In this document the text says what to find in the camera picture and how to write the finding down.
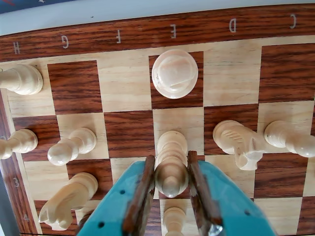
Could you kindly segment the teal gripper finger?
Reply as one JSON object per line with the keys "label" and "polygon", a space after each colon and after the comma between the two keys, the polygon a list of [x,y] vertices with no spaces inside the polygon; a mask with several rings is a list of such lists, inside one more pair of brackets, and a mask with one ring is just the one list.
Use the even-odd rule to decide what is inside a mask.
{"label": "teal gripper finger", "polygon": [[189,195],[201,236],[275,236],[262,210],[215,165],[188,152]]}
{"label": "teal gripper finger", "polygon": [[143,236],[155,192],[155,157],[132,163],[79,224],[77,236]]}

